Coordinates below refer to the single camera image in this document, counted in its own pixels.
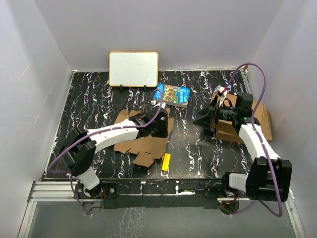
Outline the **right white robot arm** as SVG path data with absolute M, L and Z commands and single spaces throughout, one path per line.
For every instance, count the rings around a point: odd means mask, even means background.
M 235 104 L 228 106 L 223 105 L 226 99 L 223 89 L 214 93 L 211 103 L 199 111 L 199 117 L 193 123 L 210 130 L 220 120 L 230 122 L 251 155 L 249 173 L 226 172 L 222 177 L 221 192 L 231 197 L 241 191 L 251 200 L 285 202 L 292 164 L 280 158 L 265 139 L 261 124 L 253 112 L 253 95 L 239 93 Z

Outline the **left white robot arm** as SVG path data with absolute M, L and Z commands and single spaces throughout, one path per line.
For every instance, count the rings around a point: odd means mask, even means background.
M 122 110 L 113 125 L 75 129 L 59 154 L 71 176 L 82 184 L 82 190 L 89 197 L 96 198 L 101 196 L 103 189 L 92 167 L 95 154 L 114 147 L 116 152 L 136 155 L 132 163 L 148 168 L 155 160 L 163 158 L 173 124 L 169 109 L 152 109 L 149 113 Z

